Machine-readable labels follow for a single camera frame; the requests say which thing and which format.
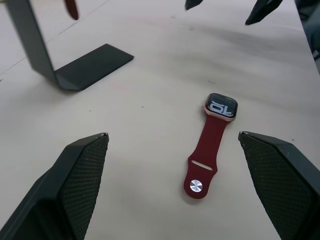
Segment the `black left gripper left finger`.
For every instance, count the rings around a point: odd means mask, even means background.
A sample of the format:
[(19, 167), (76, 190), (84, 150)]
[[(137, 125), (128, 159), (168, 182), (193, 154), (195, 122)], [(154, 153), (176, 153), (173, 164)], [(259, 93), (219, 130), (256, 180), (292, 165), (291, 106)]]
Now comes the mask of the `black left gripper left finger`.
[(109, 135), (67, 145), (0, 230), (2, 240), (83, 240), (99, 194)]

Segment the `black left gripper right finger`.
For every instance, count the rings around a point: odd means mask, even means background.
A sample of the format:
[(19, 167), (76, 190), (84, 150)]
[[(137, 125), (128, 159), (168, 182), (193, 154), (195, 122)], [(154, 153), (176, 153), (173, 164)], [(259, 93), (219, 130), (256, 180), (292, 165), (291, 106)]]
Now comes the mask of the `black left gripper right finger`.
[(320, 171), (292, 143), (241, 131), (255, 191), (282, 240), (320, 238)]

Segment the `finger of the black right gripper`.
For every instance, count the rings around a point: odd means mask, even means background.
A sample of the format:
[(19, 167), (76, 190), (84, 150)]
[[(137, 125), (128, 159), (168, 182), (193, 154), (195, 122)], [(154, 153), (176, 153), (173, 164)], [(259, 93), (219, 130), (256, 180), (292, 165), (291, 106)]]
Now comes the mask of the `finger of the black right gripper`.
[(262, 21), (267, 15), (277, 9), (282, 0), (257, 0), (245, 25), (253, 25)]
[(186, 0), (184, 4), (184, 9), (185, 10), (190, 10), (194, 7), (197, 7), (203, 2), (203, 0)]

